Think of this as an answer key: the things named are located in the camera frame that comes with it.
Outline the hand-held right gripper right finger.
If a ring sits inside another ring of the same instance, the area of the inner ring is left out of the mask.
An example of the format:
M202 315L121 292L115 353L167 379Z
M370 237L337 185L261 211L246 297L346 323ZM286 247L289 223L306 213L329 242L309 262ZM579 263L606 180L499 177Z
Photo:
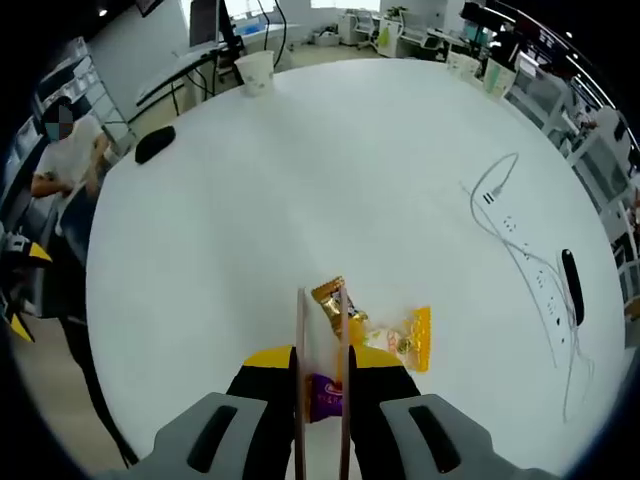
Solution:
M364 479L551 479L498 455L488 430L435 394L422 395L390 353L349 347L350 440Z

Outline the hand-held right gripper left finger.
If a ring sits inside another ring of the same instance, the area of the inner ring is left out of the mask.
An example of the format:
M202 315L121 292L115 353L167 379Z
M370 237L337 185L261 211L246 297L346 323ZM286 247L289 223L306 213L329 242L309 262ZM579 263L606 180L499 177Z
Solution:
M296 349L247 358L225 393L212 392L156 434L152 452L99 479L282 479L294 441Z

